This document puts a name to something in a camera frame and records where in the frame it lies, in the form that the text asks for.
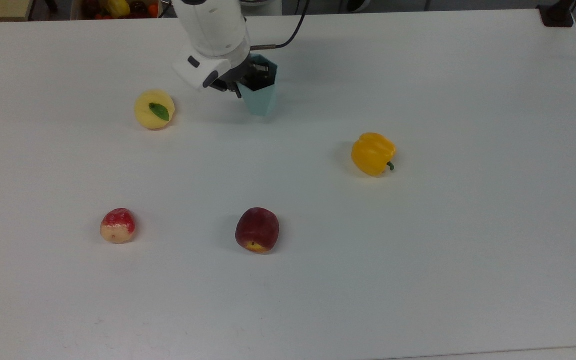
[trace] floor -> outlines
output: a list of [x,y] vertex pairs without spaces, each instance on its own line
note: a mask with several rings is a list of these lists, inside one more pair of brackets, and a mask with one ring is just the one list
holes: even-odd
[[[44,0],[36,0],[32,18],[35,21],[68,21],[71,18],[73,0],[56,0],[59,7],[57,13],[50,13]],[[283,14],[292,15],[298,3],[304,6],[306,0],[283,0]],[[348,0],[341,0],[345,5]],[[463,10],[495,10],[495,9],[535,9],[539,4],[552,5],[556,0],[431,0],[429,11],[463,11]],[[380,12],[421,12],[426,0],[372,0],[363,11],[365,13]],[[314,0],[311,2],[309,14],[337,14],[340,0]]]

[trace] fruit basket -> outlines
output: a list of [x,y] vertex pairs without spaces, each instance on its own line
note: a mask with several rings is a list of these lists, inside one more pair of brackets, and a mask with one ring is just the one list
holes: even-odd
[[[82,3],[84,0],[73,0],[72,7],[70,9],[70,20],[94,20],[82,11]],[[151,5],[158,5],[157,16],[160,16],[163,11],[162,2],[160,0],[142,0],[146,7],[150,7]],[[108,0],[99,0],[99,5],[101,9],[106,9],[108,5]]]

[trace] black stand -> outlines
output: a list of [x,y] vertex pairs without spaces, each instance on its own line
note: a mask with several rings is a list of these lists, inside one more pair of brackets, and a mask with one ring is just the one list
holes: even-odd
[[537,5],[541,13],[541,21],[549,28],[572,28],[570,6],[574,0],[561,0],[552,6]]

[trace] white table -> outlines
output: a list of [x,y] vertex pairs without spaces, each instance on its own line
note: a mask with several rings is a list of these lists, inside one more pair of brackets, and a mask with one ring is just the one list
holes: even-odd
[[[250,18],[256,44],[296,17]],[[278,106],[195,93],[169,20],[0,24],[0,359],[364,360],[576,347],[576,27],[310,16]],[[146,89],[180,113],[148,131]],[[399,149],[368,178],[361,133]],[[136,214],[134,243],[99,223]],[[238,247],[251,207],[269,255]]]

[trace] light blue cup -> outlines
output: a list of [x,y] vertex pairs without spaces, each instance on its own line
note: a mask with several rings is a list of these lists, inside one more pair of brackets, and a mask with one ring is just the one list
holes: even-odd
[[277,105],[277,64],[259,54],[252,54],[250,58],[255,64],[267,62],[270,65],[270,78],[274,82],[272,85],[257,91],[253,91],[242,84],[237,84],[237,86],[250,114],[268,116]]

